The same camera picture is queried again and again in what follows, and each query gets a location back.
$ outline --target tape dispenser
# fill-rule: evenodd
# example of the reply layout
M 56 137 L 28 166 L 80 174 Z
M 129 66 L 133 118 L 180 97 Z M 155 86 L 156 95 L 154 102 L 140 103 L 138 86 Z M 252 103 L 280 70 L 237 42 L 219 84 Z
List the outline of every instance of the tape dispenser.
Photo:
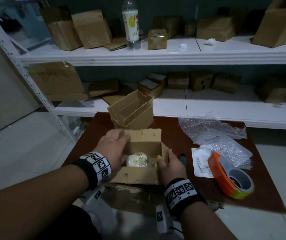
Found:
M 208 163 L 213 177 L 227 196 L 244 199 L 254 191 L 254 183 L 250 176 L 234 167 L 227 158 L 213 152 Z

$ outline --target white bottle cap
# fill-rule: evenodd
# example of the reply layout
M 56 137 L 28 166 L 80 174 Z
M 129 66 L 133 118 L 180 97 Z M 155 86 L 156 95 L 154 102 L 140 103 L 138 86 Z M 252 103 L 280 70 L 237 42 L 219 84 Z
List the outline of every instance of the white bottle cap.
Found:
M 180 48 L 181 48 L 181 49 L 186 49 L 187 47 L 188 47 L 187 44 L 180 44 Z

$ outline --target black wristband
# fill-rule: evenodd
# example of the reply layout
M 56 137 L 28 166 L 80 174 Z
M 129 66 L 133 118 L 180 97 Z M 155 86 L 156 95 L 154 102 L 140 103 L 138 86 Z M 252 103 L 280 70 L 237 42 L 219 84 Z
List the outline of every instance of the black wristband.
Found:
M 169 213 L 180 221 L 182 212 L 194 202 L 204 202 L 204 197 L 198 193 L 191 182 L 185 178 L 176 178 L 166 187 L 165 201 L 169 208 Z
M 89 181 L 87 190 L 94 190 L 101 182 L 106 181 L 111 175 L 109 161 L 98 152 L 85 154 L 73 164 L 81 168 L 86 174 Z

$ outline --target brown table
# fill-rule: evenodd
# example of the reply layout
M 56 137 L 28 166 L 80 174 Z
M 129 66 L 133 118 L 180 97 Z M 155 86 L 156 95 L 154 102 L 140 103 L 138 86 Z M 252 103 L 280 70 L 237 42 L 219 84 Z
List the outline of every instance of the brown table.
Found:
M 172 148 L 177 156 L 181 153 L 185 154 L 188 178 L 206 200 L 286 214 L 286 208 L 282 199 L 257 148 L 249 136 L 247 139 L 237 140 L 237 142 L 253 153 L 251 158 L 253 168 L 246 170 L 246 172 L 252 178 L 255 190 L 249 197 L 243 200 L 236 200 L 226 196 L 215 179 L 194 176 L 191 148 L 197 148 L 198 145 L 192 144 L 190 138 L 181 130 L 178 118 L 155 116 L 154 119 L 154 123 L 150 128 L 161 128 L 163 143 Z M 226 121 L 226 123 L 238 128 L 245 126 L 242 122 Z M 109 113 L 96 113 L 92 122 L 87 126 L 85 132 L 63 163 L 63 166 L 76 161 L 80 156 L 92 151 L 99 139 L 110 129 L 113 129 L 113 124 Z M 164 188 L 158 185 L 145 185 L 144 188 L 164 191 Z

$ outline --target plastic bottle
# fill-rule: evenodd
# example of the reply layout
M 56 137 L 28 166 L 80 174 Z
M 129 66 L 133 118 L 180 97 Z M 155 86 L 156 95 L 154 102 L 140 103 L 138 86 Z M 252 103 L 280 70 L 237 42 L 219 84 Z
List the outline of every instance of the plastic bottle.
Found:
M 134 0 L 124 0 L 122 5 L 122 15 L 125 25 L 127 49 L 129 51 L 137 51 L 141 48 L 137 14 L 137 6 Z

